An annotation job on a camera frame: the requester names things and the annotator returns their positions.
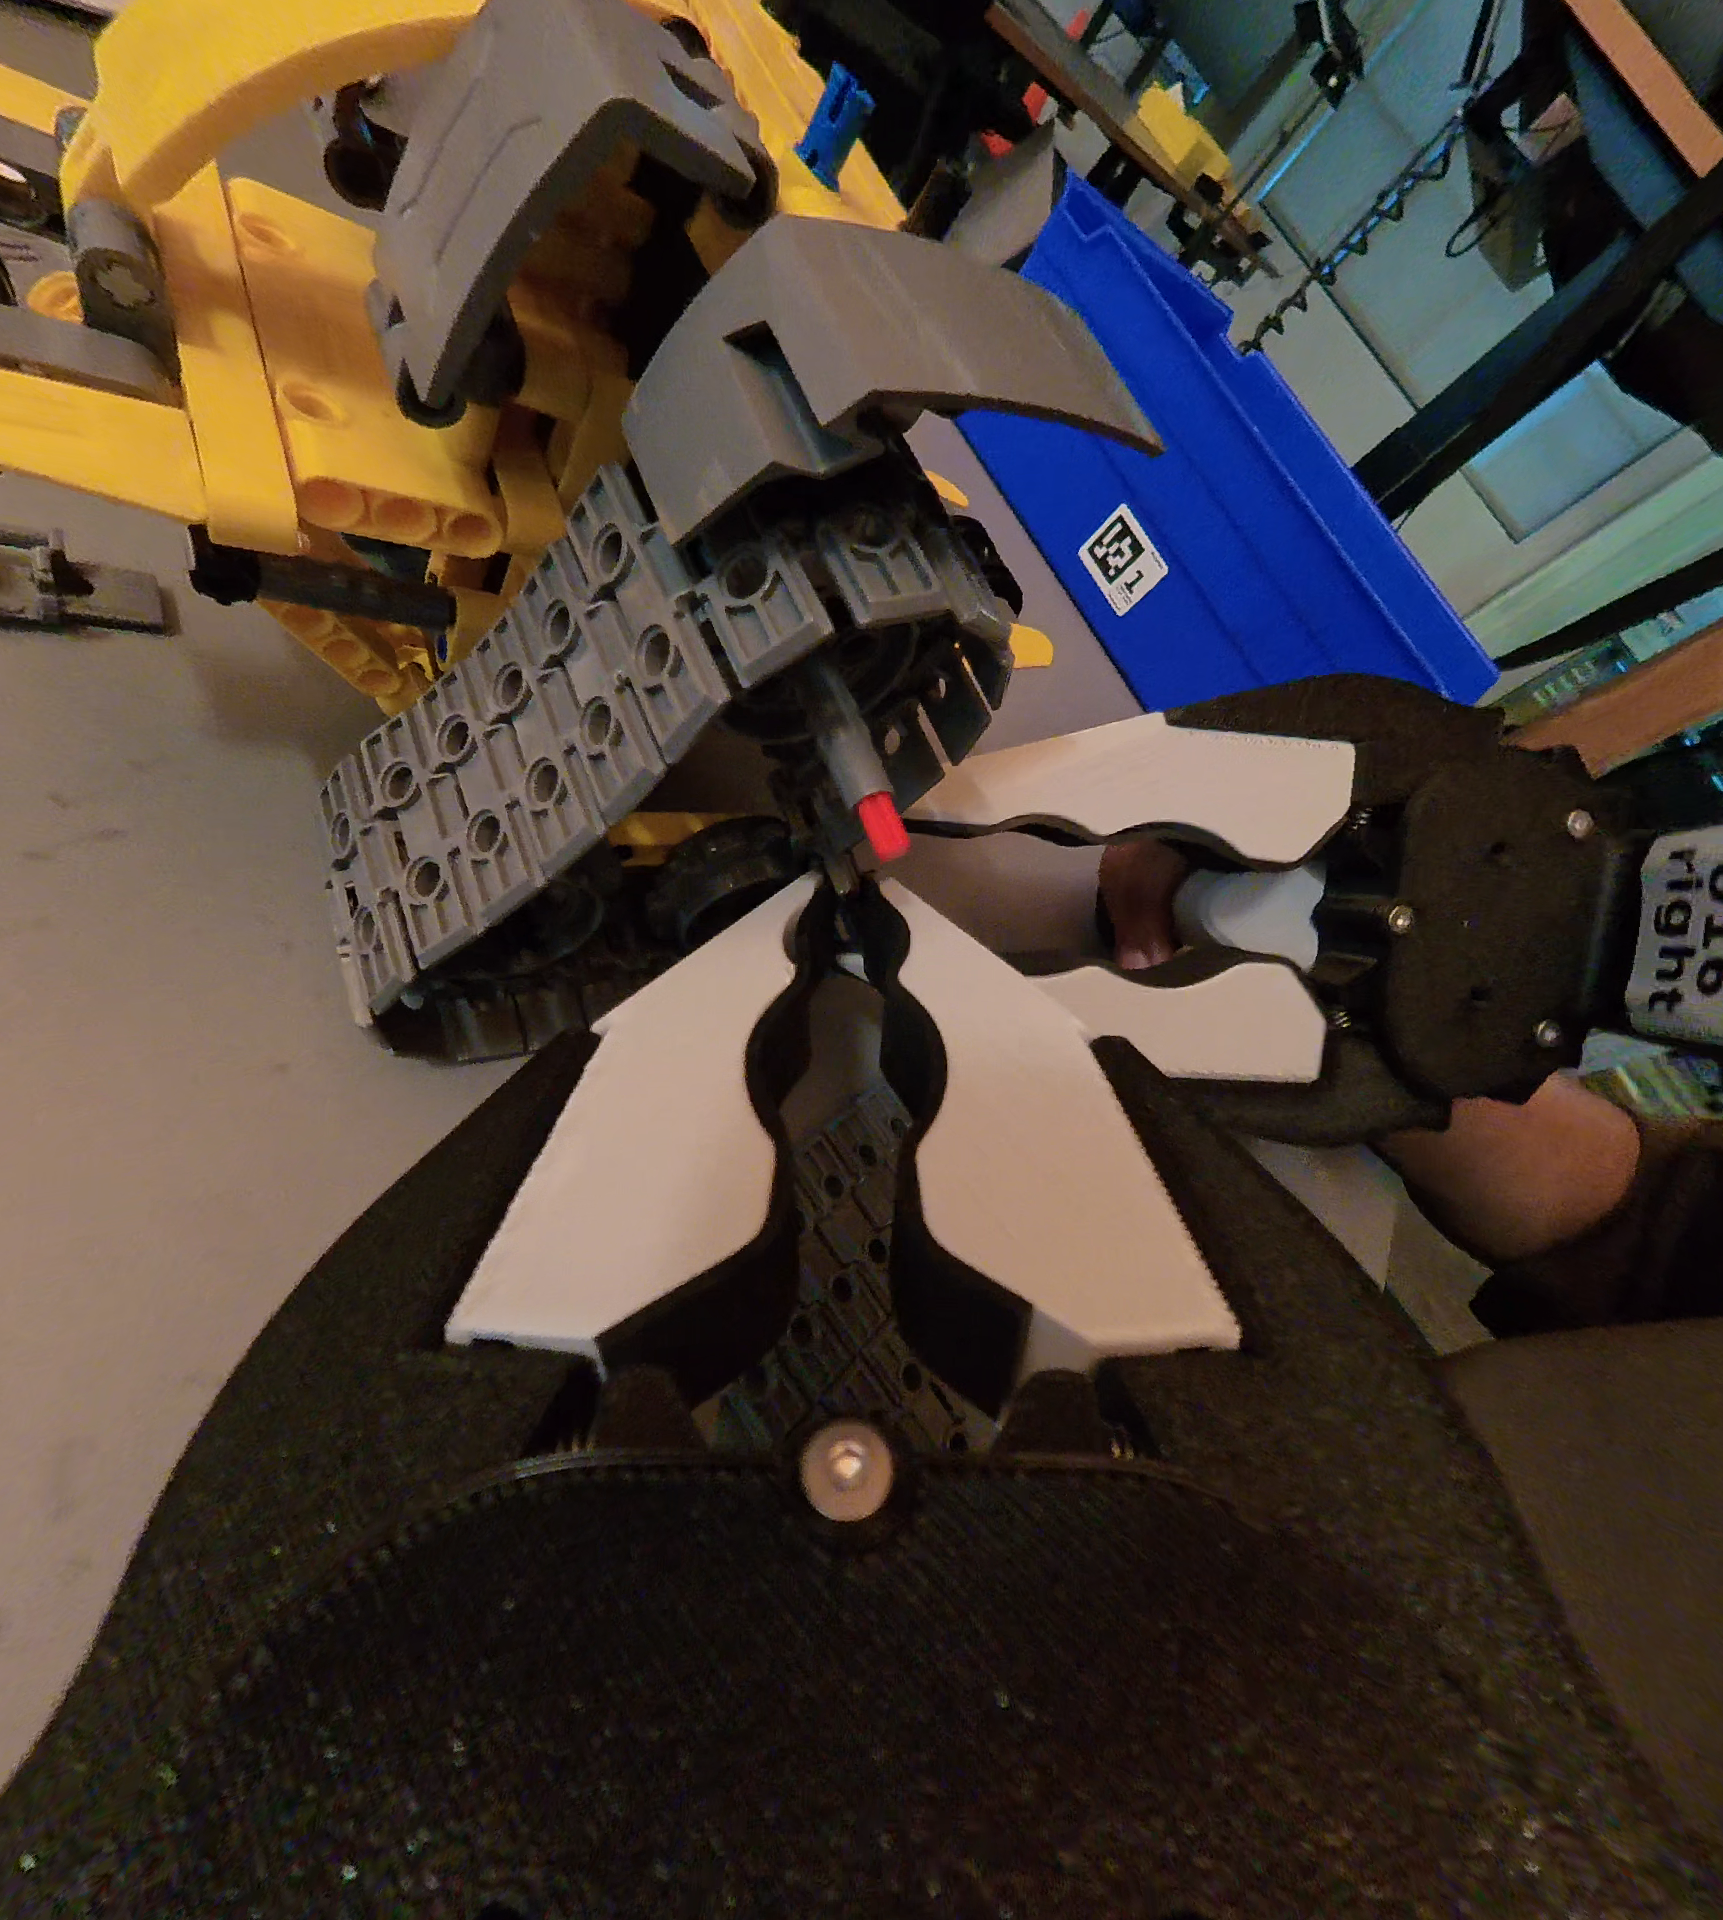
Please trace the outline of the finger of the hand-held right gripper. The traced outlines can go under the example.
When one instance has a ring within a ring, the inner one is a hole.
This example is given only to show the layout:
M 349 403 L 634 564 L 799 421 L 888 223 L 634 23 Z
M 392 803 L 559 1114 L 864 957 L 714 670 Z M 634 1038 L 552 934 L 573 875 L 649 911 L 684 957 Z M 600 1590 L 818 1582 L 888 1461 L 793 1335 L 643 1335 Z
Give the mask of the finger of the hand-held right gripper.
M 1026 972 L 1085 1038 L 1137 1042 L 1183 1083 L 1319 1083 L 1326 1016 L 1287 957 L 1233 957 L 1194 985 L 1154 985 L 1110 967 Z
M 1301 869 L 1357 811 L 1353 738 L 1183 735 L 1120 715 L 950 759 L 912 811 L 912 831 L 1049 831 L 1110 846 L 1137 831 L 1229 855 L 1233 869 Z

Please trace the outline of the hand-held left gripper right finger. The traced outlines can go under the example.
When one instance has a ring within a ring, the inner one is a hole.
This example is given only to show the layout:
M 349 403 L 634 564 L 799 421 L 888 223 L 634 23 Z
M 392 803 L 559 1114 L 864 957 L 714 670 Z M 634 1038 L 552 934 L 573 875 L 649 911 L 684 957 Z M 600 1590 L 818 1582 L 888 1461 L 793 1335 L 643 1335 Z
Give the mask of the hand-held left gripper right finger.
M 1034 1375 L 1245 1352 L 1085 1020 L 904 886 L 864 886 L 855 932 L 904 1107 L 891 1316 L 925 1375 L 996 1420 Z

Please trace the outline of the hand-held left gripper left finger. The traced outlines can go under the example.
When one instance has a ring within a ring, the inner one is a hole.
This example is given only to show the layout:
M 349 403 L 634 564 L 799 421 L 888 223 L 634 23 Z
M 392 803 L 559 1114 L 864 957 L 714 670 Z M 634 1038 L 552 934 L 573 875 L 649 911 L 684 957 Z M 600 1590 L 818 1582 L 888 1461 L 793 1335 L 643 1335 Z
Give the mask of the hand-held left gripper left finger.
M 595 1020 L 533 1175 L 445 1343 L 656 1364 L 726 1398 L 799 1302 L 784 1094 L 833 967 L 833 886 L 799 875 Z

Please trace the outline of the grey toy track belt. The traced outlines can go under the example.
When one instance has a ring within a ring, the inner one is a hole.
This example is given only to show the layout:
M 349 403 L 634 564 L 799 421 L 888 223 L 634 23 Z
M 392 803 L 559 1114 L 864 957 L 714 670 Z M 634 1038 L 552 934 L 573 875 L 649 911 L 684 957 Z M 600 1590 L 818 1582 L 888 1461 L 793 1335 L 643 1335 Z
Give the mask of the grey toy track belt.
M 864 863 L 996 715 L 1022 590 L 874 461 L 673 540 L 624 464 L 486 641 L 317 788 L 349 1016 L 408 1057 L 526 1057 L 781 886 Z

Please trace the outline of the yellow toy brick robot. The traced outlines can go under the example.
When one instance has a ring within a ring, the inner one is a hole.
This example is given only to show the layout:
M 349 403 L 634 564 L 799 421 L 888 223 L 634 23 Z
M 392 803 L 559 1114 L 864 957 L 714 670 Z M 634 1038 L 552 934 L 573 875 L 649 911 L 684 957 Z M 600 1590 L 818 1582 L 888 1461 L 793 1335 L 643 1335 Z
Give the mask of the yellow toy brick robot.
M 122 10 L 88 100 L 0 61 L 0 470 L 176 515 L 392 727 L 600 464 L 693 540 L 912 421 L 1158 449 L 837 105 L 769 10 Z

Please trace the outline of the single grey track link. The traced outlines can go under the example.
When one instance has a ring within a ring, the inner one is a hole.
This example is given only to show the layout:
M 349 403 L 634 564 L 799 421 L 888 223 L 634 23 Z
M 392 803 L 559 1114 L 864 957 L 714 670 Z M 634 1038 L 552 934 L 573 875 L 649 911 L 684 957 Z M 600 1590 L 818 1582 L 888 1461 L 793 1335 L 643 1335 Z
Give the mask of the single grey track link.
M 176 633 L 154 569 L 79 564 L 61 537 L 0 527 L 0 633 Z

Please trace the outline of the person's right forearm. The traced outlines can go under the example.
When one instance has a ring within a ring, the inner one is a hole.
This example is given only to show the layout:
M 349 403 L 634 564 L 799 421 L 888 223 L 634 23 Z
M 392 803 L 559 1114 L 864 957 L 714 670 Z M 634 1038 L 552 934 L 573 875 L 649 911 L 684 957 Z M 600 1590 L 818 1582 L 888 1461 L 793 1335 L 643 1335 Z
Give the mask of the person's right forearm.
M 1631 1118 L 1553 1072 L 1382 1139 L 1382 1159 L 1488 1266 L 1475 1316 L 1495 1343 L 1723 1316 L 1723 1118 Z

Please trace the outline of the person's right hand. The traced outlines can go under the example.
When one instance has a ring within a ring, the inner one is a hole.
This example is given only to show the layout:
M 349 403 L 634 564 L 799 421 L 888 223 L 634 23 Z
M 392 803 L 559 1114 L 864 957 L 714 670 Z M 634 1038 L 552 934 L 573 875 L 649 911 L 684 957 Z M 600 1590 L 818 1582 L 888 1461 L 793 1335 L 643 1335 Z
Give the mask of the person's right hand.
M 1100 855 L 1100 911 L 1110 921 L 1110 967 L 1144 972 L 1172 957 L 1172 891 L 1186 863 L 1158 839 Z

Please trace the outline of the blue storage bin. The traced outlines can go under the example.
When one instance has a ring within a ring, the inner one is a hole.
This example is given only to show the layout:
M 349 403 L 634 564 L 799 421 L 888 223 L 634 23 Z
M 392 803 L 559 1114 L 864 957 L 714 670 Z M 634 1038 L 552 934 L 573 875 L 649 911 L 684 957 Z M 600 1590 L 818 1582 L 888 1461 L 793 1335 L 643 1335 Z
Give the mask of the blue storage bin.
M 1144 712 L 1326 670 L 1449 702 L 1495 684 L 1277 355 L 1245 355 L 1233 310 L 1120 209 L 1067 180 L 1022 271 L 1093 320 L 1165 449 L 1016 414 L 965 414 L 964 433 Z

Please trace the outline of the wooden board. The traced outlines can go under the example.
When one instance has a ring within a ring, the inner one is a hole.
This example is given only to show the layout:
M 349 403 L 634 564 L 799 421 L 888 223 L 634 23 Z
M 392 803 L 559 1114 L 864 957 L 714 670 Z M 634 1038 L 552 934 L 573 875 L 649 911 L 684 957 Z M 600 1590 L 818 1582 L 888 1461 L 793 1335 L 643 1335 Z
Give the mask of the wooden board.
M 1597 776 L 1723 715 L 1723 614 L 1589 702 L 1499 735 L 1526 758 L 1573 748 Z

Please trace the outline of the grey angled panel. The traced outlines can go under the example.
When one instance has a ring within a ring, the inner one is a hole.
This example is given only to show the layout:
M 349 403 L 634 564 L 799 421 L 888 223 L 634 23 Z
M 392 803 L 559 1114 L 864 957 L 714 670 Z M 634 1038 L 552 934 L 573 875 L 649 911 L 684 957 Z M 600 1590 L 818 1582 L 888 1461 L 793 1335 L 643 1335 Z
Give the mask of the grey angled panel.
M 1026 128 L 1016 154 L 984 159 L 965 177 L 965 209 L 948 223 L 948 246 L 984 260 L 984 269 L 1016 269 L 1034 253 L 1049 209 L 1067 199 L 1067 159 L 1049 122 Z

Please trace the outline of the yellow box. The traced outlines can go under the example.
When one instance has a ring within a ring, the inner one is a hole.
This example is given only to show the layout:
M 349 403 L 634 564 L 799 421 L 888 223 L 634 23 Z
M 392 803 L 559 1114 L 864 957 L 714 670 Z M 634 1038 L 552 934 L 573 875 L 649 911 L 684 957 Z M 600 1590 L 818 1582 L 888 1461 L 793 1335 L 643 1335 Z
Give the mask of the yellow box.
M 1186 177 L 1186 180 L 1194 180 L 1194 177 L 1212 177 L 1212 180 L 1233 177 L 1229 154 L 1212 148 L 1212 128 L 1183 105 L 1172 87 L 1144 87 L 1132 128 L 1137 128 L 1144 154 L 1165 159 L 1165 177 Z

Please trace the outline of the person's clothed body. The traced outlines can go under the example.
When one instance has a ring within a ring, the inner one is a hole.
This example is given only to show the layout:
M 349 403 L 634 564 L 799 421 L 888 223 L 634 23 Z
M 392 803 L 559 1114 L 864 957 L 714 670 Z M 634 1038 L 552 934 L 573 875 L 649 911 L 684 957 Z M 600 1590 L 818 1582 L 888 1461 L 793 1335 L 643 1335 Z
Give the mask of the person's clothed body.
M 1612 1705 L 1723 1858 L 1723 1316 L 1443 1364 Z

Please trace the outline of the far workbench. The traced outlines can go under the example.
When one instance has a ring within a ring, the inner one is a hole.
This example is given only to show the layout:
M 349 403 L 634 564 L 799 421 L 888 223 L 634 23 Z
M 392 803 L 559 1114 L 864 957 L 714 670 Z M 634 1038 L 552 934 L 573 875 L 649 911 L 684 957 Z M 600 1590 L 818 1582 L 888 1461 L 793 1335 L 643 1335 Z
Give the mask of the far workbench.
M 1229 280 L 1280 271 L 1265 260 L 1259 214 L 1219 180 L 1203 194 L 1203 159 L 1165 159 L 1132 87 L 1110 87 L 1034 0 L 988 0 L 984 23 L 1026 61 L 1026 73 L 1049 93 L 1049 105 L 1093 115 L 1108 138 L 1108 159 L 1093 180 L 1132 209 L 1120 177 L 1144 177 L 1183 214 L 1183 269 L 1212 269 Z

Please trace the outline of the wooden desk black frame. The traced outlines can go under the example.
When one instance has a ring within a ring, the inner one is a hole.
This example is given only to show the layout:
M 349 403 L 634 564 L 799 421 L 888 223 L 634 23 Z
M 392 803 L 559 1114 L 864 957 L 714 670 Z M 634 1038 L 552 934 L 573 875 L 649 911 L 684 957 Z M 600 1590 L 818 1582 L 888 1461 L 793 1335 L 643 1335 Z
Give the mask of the wooden desk black frame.
M 1362 493 L 1419 510 L 1597 369 L 1723 461 L 1723 115 L 1636 10 L 1526 10 L 1521 61 L 1461 105 L 1461 154 L 1488 269 L 1553 290 L 1357 461 Z

